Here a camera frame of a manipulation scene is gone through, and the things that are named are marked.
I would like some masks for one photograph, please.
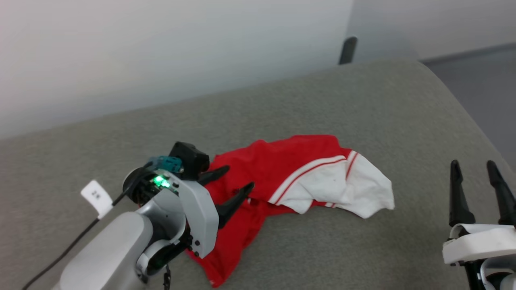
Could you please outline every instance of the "black cable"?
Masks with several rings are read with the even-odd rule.
[[[166,273],[163,274],[163,287],[164,290],[170,290],[170,280],[171,280],[171,274],[170,274],[170,268],[168,267],[168,264],[165,265]]]
[[[29,288],[29,286],[32,285],[32,283],[34,283],[41,276],[43,276],[48,270],[52,269],[52,267],[54,267],[57,263],[59,263],[59,261],[61,261],[61,259],[63,259],[68,254],[68,252],[70,252],[70,250],[75,246],[75,244],[77,244],[79,242],[79,240],[82,237],[84,237],[84,235],[86,235],[86,233],[89,232],[89,230],[91,230],[91,228],[93,228],[93,226],[96,225],[96,223],[98,223],[98,222],[99,222],[99,219],[96,218],[85,230],[83,230],[83,232],[77,238],[75,238],[75,240],[61,254],[61,256],[57,257],[57,259],[54,260],[50,265],[48,265],[47,268],[44,268],[43,271],[39,272],[39,274],[34,276],[34,278],[32,278],[27,284],[25,284],[25,286],[23,286],[22,290],[27,290]]]
[[[141,181],[141,176],[139,175],[142,172],[142,170],[148,168],[151,165],[152,162],[147,162],[143,167],[137,169],[138,173],[136,174],[136,178],[134,178],[129,184],[129,186],[115,199],[115,201],[112,203],[112,206],[117,205],[117,203],[119,203],[126,194],[134,190],[134,187]],[[61,261],[70,252],[70,250],[72,250],[72,248],[80,241],[80,239],[82,239],[98,222],[98,218],[91,222],[91,224],[87,228],[85,228],[77,238],[75,238],[75,240],[66,248],[66,250],[59,257],[57,257],[57,259],[55,259],[50,265],[44,268],[36,276],[34,276],[34,278],[32,278],[29,282],[27,282],[27,284],[23,286],[22,290],[27,290],[36,280],[38,280],[41,276],[48,272],[48,270],[52,269],[52,267],[59,263],[59,261]]]

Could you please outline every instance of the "white wall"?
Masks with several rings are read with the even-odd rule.
[[[428,59],[516,42],[515,0],[356,0],[353,61]]]
[[[0,138],[336,65],[352,0],[2,0]]]

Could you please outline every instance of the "gray couch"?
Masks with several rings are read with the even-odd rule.
[[[295,134],[333,134],[393,183],[396,208],[363,220],[313,208],[270,217],[221,289],[467,289],[442,262],[449,233],[449,164],[458,159],[479,222],[496,222],[486,161],[513,173],[457,100],[422,64],[347,65],[159,108],[106,116],[0,141],[0,288],[19,289],[95,217],[79,195],[97,179],[117,196],[125,175],[177,140],[210,156]],[[135,205],[124,199],[33,289],[54,285],[71,257]],[[185,254],[172,289],[209,289]],[[161,275],[151,289],[162,289]]]

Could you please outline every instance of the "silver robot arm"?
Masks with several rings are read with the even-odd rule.
[[[498,224],[475,223],[462,190],[459,163],[451,163],[452,229],[443,244],[443,259],[450,266],[464,267],[471,290],[516,290],[516,203],[496,164],[489,161],[487,168],[498,200]]]
[[[141,208],[113,220],[68,263],[52,290],[143,290],[150,277],[184,250],[200,258],[213,250],[218,229],[248,198],[254,183],[215,205],[203,185],[229,167],[200,175],[209,158],[187,143],[177,142],[169,156],[182,164],[160,159],[155,160],[159,166],[129,174],[126,182],[134,180],[124,187],[132,187],[127,195]]]

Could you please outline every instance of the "red stripe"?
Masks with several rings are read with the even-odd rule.
[[[351,172],[351,167],[353,166],[355,159],[357,159],[357,156],[358,156],[358,153],[355,154],[355,156],[351,160],[351,163],[349,164],[348,172],[346,173],[346,180],[348,179],[349,173]]]
[[[312,167],[310,169],[307,169],[305,172],[301,173],[300,175],[298,175],[294,180],[292,180],[292,182],[287,186],[287,188],[281,193],[280,195],[280,198],[278,198],[278,201],[275,203],[275,205],[278,205],[278,203],[280,202],[281,198],[285,195],[285,193],[288,191],[288,189],[294,184],[294,182],[296,180],[298,180],[298,178],[300,178],[301,176],[307,174],[308,172],[316,169],[317,167],[320,167],[320,166],[323,166],[323,165],[328,165],[328,164],[334,164],[334,163],[337,163],[337,162],[341,162],[341,161],[344,161],[346,160],[346,158],[344,159],[339,159],[337,161],[332,161],[332,162],[327,162],[327,163],[322,163],[322,164],[319,164],[317,165],[316,167]]]

